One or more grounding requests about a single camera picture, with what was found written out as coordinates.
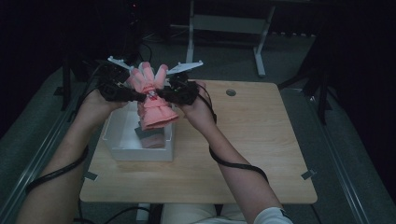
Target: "dark background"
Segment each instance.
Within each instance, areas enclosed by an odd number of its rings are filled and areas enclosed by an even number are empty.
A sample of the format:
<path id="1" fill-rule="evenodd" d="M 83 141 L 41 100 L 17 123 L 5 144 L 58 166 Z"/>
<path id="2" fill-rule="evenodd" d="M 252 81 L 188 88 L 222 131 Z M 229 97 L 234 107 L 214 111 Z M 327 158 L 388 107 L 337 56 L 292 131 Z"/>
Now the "dark background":
<path id="1" fill-rule="evenodd" d="M 211 9 L 251 17 L 262 13 L 262 8 L 238 1 L 197 2 L 202 2 L 197 10 L 206 13 Z M 395 3 L 278 1 L 276 5 L 271 32 L 317 36 L 305 65 L 329 71 L 340 104 L 395 201 Z M 167 39 L 169 24 L 188 24 L 189 11 L 188 1 L 181 0 L 0 2 L 0 136 L 66 56 L 84 80 L 81 53 L 93 59 L 119 55 L 132 62 L 147 26 Z"/>

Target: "wooden table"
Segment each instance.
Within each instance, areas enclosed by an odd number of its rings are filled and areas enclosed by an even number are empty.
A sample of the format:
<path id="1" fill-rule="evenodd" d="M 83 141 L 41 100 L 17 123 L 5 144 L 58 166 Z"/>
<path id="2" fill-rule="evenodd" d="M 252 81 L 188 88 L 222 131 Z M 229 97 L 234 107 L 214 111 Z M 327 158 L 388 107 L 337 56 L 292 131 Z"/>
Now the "wooden table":
<path id="1" fill-rule="evenodd" d="M 282 203 L 314 203 L 317 194 L 275 84 L 206 81 L 219 128 L 250 163 L 267 173 Z M 235 90 L 235 96 L 226 91 Z M 235 203 L 206 140 L 180 116 L 171 162 L 114 161 L 102 140 L 80 198 L 85 202 Z"/>

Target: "white box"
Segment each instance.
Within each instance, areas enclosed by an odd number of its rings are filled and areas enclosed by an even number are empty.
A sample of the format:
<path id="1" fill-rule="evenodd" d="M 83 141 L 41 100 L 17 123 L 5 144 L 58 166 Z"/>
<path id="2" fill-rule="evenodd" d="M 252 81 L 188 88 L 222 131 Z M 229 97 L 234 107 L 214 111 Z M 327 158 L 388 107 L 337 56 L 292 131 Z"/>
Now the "white box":
<path id="1" fill-rule="evenodd" d="M 137 102 L 113 111 L 105 127 L 103 140 L 116 161 L 172 161 L 175 124 L 164 128 L 165 147 L 143 148 L 134 129 L 139 127 Z"/>

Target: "hand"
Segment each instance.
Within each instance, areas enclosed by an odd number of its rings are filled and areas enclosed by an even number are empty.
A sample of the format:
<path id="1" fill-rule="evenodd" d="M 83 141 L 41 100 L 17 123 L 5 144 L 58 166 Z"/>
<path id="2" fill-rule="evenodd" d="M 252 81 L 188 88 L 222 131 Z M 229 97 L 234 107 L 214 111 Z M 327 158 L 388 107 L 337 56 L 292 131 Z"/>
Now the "hand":
<path id="1" fill-rule="evenodd" d="M 105 122 L 113 110 L 127 104 L 127 102 L 109 102 L 103 98 L 99 90 L 94 90 L 84 99 L 74 123 L 82 129 L 95 130 Z"/>
<path id="2" fill-rule="evenodd" d="M 166 78 L 166 70 L 168 67 L 163 64 L 158 69 L 154 78 L 149 63 L 141 63 L 140 71 L 134 68 L 132 75 L 126 80 L 137 92 L 145 93 L 147 98 L 145 102 L 138 103 L 138 115 L 142 130 L 153 128 L 161 128 L 170 122 L 177 120 L 177 113 L 172 110 L 163 98 L 161 98 L 156 89 L 162 89 Z"/>
<path id="3" fill-rule="evenodd" d="M 206 84 L 204 82 L 196 81 L 196 83 L 201 87 L 206 88 Z M 208 103 L 210 103 L 209 97 L 201 87 L 199 87 L 199 94 L 202 95 Z M 216 126 L 212 112 L 200 97 L 197 97 L 192 105 L 178 105 L 177 107 L 184 112 L 189 123 L 200 133 L 205 133 L 205 131 L 208 131 L 208 128 Z"/>

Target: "pink fabric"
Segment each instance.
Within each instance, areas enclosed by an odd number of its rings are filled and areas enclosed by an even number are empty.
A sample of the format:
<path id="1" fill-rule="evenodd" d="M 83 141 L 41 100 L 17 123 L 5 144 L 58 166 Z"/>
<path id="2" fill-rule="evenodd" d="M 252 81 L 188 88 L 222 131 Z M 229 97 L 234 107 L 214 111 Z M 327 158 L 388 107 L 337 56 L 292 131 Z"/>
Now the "pink fabric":
<path id="1" fill-rule="evenodd" d="M 142 130 L 162 128 L 170 122 L 175 122 L 178 118 L 177 113 L 155 91 L 163 88 L 168 67 L 162 64 L 155 78 L 149 63 L 142 63 L 141 67 L 142 71 L 134 68 L 131 76 L 126 81 L 137 92 L 147 95 L 145 102 L 138 103 L 137 106 L 137 114 L 140 117 Z"/>

